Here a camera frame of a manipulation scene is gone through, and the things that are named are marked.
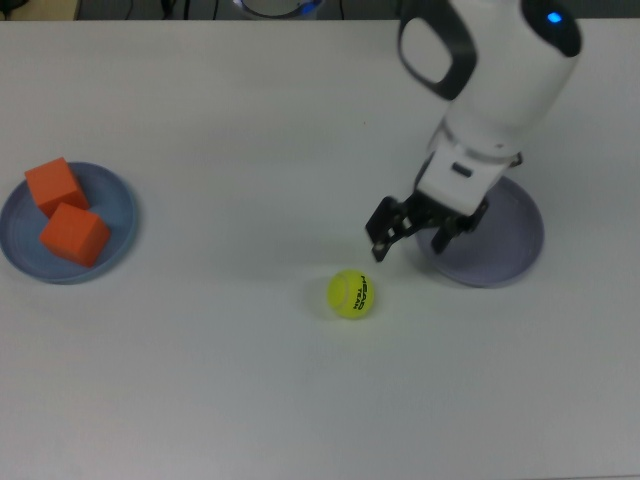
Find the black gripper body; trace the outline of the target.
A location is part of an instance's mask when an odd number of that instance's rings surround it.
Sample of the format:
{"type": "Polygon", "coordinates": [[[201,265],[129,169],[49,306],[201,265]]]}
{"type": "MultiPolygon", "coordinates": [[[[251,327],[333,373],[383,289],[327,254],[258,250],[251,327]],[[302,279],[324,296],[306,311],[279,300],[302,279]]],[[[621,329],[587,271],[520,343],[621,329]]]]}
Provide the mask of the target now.
{"type": "Polygon", "coordinates": [[[464,221],[467,215],[452,210],[424,193],[414,190],[409,197],[409,220],[420,227],[440,227],[448,221],[464,221]]]}

